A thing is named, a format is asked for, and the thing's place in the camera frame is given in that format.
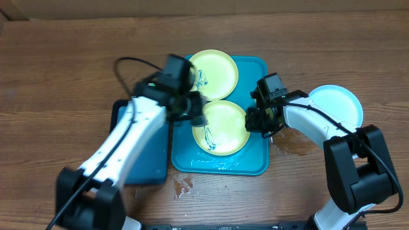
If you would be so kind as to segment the light blue plate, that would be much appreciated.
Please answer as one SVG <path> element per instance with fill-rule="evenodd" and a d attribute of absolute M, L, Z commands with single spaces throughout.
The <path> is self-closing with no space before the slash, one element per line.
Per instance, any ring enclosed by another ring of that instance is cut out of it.
<path fill-rule="evenodd" d="M 361 127 L 364 112 L 358 98 L 348 89 L 337 85 L 324 85 L 309 93 L 313 102 L 331 115 Z"/>

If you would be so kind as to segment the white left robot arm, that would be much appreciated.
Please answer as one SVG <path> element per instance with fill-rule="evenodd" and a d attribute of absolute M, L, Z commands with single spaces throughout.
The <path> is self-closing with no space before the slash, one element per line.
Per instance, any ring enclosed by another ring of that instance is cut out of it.
<path fill-rule="evenodd" d="M 167 122 L 206 125 L 204 97 L 192 87 L 194 65 L 170 54 L 163 68 L 129 89 L 127 109 L 108 138 L 81 166 L 63 168 L 56 181 L 56 214 L 47 226 L 66 229 L 136 229 L 122 200 L 125 180 L 144 147 Z"/>

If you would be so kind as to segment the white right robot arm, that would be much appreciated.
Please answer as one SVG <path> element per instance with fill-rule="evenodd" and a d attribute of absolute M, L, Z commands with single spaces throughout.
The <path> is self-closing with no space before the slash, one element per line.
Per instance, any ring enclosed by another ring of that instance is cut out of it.
<path fill-rule="evenodd" d="M 298 130 L 324 152 L 330 199 L 305 222 L 281 222 L 279 229 L 366 229 L 359 218 L 389 214 L 403 206 L 404 194 L 382 131 L 363 126 L 363 108 L 346 88 L 319 86 L 310 93 L 288 91 L 276 73 L 251 91 L 255 107 L 245 128 L 272 138 L 284 127 Z"/>

